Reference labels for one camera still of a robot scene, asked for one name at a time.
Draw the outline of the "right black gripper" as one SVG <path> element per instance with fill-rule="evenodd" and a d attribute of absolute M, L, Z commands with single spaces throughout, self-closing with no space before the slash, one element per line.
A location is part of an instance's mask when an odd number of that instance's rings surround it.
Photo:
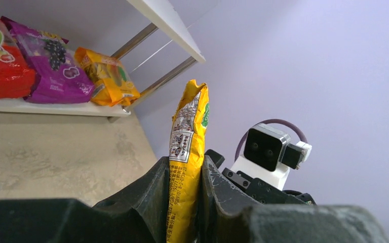
<path fill-rule="evenodd" d="M 308 193 L 279 190 L 260 178 L 253 178 L 244 171 L 218 166 L 224 157 L 209 149 L 205 153 L 204 193 L 210 206 L 248 206 L 252 204 L 307 204 L 315 205 Z"/>

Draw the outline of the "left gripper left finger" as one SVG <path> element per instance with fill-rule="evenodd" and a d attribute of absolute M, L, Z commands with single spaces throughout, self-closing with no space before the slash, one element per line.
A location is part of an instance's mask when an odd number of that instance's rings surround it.
<path fill-rule="evenodd" d="M 164 242 L 169 160 L 88 206 L 75 198 L 0 199 L 0 242 Z"/>

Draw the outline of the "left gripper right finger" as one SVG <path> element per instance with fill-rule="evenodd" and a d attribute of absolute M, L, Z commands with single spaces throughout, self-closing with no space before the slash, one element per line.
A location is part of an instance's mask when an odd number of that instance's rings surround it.
<path fill-rule="evenodd" d="M 357 206 L 262 204 L 205 156 L 199 210 L 200 242 L 389 242 L 384 229 Z"/>

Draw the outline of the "yellow candy bag back-side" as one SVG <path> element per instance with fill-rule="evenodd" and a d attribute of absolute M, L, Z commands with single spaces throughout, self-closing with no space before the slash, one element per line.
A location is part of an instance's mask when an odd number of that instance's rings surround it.
<path fill-rule="evenodd" d="M 166 242 L 193 242 L 195 238 L 209 108 L 207 84 L 190 80 L 172 117 Z"/>

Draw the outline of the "orange candy bag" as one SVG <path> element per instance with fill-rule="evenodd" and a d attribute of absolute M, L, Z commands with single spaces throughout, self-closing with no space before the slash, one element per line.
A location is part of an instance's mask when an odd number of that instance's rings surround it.
<path fill-rule="evenodd" d="M 129 106 L 140 98 L 140 92 L 120 60 L 81 47 L 75 51 L 74 58 L 95 86 L 91 96 L 93 103 Z"/>

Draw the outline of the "purple candy bag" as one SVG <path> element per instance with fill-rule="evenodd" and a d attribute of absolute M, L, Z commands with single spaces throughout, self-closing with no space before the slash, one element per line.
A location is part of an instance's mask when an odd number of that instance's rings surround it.
<path fill-rule="evenodd" d="M 19 47 L 26 63 L 36 72 L 35 83 L 24 100 L 38 104 L 89 102 L 93 82 L 79 67 L 58 35 L 28 27 L 5 16 L 1 20 Z"/>

